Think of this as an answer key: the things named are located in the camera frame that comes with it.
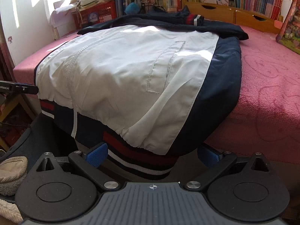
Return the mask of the white navy zip jacket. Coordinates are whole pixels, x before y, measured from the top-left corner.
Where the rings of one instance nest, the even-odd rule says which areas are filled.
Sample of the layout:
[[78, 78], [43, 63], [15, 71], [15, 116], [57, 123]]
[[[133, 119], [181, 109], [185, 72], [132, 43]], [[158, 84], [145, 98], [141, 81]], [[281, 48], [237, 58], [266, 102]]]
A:
[[154, 9], [80, 30], [41, 60], [34, 82], [63, 132], [105, 142], [117, 166], [159, 180], [236, 107], [247, 39], [188, 8]]

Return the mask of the pink desk mat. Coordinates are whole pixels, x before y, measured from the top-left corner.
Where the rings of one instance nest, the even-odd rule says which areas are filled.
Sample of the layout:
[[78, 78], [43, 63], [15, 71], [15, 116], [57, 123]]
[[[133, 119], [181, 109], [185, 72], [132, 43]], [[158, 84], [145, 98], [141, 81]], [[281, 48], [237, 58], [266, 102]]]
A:
[[237, 106], [207, 138], [239, 155], [262, 151], [270, 160], [299, 163], [299, 56], [273, 36], [245, 27]]

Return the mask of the beige knitted slipper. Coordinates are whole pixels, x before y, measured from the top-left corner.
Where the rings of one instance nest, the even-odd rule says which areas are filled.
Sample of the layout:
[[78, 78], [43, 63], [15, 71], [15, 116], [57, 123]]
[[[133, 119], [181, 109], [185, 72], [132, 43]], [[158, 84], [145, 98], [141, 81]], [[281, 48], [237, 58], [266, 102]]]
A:
[[28, 160], [25, 156], [10, 157], [1, 163], [0, 192], [13, 196], [27, 175]]

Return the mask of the red plastic crate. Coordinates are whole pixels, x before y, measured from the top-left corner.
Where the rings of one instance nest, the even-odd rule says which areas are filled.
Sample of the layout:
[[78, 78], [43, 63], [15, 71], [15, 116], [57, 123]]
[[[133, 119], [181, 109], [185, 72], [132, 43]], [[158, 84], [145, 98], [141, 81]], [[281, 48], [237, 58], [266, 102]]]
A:
[[88, 8], [72, 12], [76, 29], [83, 29], [94, 24], [110, 21], [116, 18], [115, 1], [98, 3]]

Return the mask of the pink triangular toy house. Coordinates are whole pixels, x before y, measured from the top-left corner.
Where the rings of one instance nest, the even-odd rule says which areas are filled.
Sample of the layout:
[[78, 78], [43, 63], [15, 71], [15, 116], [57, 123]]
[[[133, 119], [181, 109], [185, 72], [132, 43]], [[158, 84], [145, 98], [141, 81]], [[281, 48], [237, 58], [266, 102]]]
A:
[[293, 0], [276, 42], [299, 54], [299, 0]]

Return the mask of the large blue plush toy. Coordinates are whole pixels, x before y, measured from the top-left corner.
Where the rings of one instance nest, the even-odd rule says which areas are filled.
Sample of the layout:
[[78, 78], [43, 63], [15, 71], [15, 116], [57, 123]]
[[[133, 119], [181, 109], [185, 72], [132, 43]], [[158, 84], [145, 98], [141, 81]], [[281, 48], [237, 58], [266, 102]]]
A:
[[130, 3], [124, 12], [126, 15], [136, 15], [140, 13], [140, 7], [137, 3]]

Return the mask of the wooden drawer shelf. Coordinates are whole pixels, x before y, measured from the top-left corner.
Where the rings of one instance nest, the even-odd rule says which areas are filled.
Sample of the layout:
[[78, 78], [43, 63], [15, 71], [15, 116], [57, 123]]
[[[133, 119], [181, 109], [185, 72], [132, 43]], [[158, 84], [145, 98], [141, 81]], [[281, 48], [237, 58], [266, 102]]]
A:
[[191, 13], [202, 15], [208, 20], [246, 26], [264, 33], [278, 34], [283, 25], [281, 21], [230, 6], [189, 2], [188, 0], [181, 0], [181, 6], [187, 6]]

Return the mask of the miniature black bicycle model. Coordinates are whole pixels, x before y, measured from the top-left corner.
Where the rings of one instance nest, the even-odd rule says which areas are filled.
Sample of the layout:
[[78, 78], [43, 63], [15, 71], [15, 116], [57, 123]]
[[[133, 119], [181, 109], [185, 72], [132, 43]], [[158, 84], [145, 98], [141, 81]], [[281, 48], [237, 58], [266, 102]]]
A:
[[167, 12], [163, 6], [159, 6], [157, 3], [149, 3], [147, 1], [140, 2], [140, 14], [152, 12]]

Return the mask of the white papers by wall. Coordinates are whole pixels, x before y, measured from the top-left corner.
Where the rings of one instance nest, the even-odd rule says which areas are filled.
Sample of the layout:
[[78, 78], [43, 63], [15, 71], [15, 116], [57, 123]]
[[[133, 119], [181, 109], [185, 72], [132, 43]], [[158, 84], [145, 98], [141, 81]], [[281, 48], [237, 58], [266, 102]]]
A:
[[54, 10], [50, 15], [49, 23], [52, 27], [54, 39], [58, 40], [76, 30], [72, 9], [75, 8], [69, 0], [61, 0], [53, 3]]

